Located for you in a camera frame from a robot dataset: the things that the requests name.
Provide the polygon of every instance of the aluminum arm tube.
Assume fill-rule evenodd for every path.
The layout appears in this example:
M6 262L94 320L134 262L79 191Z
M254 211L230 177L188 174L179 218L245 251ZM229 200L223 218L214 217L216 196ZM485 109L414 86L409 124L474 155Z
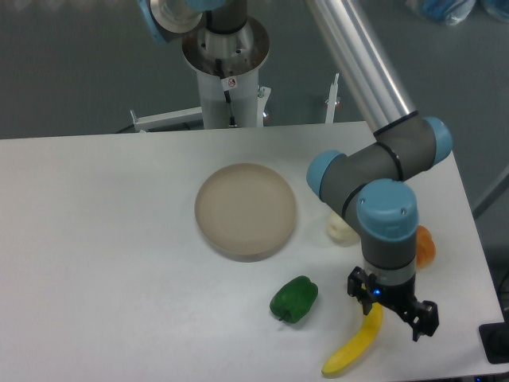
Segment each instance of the aluminum arm tube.
M306 0L371 131L416 111L358 0Z

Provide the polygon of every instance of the plastic bottle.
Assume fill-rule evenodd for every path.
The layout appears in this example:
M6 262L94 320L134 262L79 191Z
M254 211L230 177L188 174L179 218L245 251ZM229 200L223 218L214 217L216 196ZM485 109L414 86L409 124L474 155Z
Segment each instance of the plastic bottle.
M485 10L494 18L509 22L508 0L481 0Z
M476 0L406 0L406 4L416 14L428 20L456 25L467 18Z

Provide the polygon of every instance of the blue joint cap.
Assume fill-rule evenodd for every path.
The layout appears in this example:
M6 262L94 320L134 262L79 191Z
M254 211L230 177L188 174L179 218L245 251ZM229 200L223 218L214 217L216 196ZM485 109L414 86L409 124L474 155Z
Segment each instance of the blue joint cap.
M424 120L429 123L435 133L437 149L435 151L435 160L433 166L446 159L453 151L453 137L447 126L436 117L426 117Z
M320 200L321 181L324 178L328 166L335 158L339 157L340 155L344 154L338 150L325 151L324 153L314 158L309 165L306 181L308 181L309 187L311 187L313 192L320 198Z
M199 12L215 10L226 3L226 0L185 0L190 8Z
M156 27L155 21L152 19L152 14L150 13L146 0L138 0L138 5L142 10L143 18L145 19L146 26L149 27L150 35L152 36L153 40L159 45L166 44L166 40L161 35L159 29Z
M403 182L373 181L359 193L357 217L363 229L375 238L386 242L402 241L417 231L417 198Z

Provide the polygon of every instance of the pepper stem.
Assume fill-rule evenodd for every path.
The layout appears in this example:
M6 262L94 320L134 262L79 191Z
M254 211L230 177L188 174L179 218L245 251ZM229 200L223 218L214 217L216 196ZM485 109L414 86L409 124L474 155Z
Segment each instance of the pepper stem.
M289 313L289 311L285 310L285 313L279 318L279 321L283 321L285 318L287 318L288 317L288 313Z

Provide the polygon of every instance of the gray floor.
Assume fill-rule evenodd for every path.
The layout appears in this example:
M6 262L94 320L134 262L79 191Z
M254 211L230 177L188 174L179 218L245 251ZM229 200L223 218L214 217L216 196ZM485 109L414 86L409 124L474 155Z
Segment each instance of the gray floor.
M108 134L138 116L198 106L178 42L157 46L135 1L78 0L51 12L0 1L0 138ZM416 18L399 0L363 0L372 24L423 115L442 118L473 202L509 164L509 25L480 6L455 26ZM336 72L303 1L252 0L271 53L261 82L273 88L270 124L318 123ZM340 81L336 121L362 119ZM477 222L493 275L509 268L509 193Z

